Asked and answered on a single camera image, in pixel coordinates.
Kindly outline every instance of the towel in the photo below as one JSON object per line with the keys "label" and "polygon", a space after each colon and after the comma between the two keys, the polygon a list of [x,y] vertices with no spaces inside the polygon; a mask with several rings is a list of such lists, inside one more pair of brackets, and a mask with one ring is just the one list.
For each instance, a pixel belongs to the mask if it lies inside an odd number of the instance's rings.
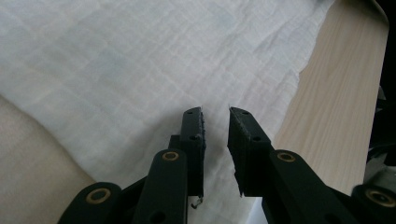
{"label": "towel", "polygon": [[229,105],[274,138],[333,0],[4,0],[0,94],[40,122],[95,180],[147,175],[205,115],[205,200],[190,223],[244,223],[226,147]]}

